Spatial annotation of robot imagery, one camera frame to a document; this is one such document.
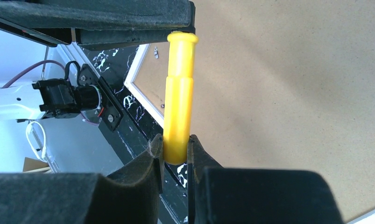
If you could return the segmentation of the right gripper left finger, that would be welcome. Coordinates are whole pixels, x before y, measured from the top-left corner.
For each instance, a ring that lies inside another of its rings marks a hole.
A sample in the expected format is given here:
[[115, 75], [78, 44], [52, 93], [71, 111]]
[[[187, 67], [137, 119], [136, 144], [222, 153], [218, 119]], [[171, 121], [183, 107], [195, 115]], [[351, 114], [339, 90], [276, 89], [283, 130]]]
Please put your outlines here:
[[107, 176], [0, 173], [0, 224], [155, 224], [163, 180], [160, 134]]

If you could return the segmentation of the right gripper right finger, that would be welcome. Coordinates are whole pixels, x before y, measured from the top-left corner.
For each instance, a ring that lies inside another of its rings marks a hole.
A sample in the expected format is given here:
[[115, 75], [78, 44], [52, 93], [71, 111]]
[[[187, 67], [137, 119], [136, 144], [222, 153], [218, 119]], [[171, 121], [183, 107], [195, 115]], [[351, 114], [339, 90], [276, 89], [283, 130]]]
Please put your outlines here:
[[341, 224], [324, 178], [308, 170], [225, 168], [191, 135], [190, 224]]

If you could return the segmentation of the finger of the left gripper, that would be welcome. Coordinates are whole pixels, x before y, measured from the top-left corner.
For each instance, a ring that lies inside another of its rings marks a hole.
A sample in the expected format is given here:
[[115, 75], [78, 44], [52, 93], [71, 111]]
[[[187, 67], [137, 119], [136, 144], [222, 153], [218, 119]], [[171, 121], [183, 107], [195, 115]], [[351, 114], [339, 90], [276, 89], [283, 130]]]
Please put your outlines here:
[[1, 31], [55, 47], [77, 43], [76, 29], [195, 33], [195, 5], [189, 0], [0, 0]]
[[84, 30], [76, 29], [77, 45], [92, 51], [166, 42], [175, 29]]

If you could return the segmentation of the yellow handled screwdriver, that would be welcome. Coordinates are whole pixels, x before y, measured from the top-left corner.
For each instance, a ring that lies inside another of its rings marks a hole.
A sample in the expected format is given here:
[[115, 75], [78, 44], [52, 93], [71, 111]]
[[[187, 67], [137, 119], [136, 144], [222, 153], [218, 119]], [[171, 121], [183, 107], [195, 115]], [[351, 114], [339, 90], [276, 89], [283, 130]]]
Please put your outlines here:
[[164, 159], [168, 164], [179, 165], [187, 160], [198, 37], [173, 32], [167, 40], [170, 48], [163, 122]]

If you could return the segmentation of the white wooden photo frame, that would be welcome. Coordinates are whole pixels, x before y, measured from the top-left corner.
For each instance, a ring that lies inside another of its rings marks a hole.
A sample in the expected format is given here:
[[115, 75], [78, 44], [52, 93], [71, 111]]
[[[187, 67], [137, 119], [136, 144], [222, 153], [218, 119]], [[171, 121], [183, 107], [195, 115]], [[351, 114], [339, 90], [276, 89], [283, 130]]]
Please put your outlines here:
[[375, 0], [197, 0], [191, 133], [225, 167], [306, 169], [375, 208]]

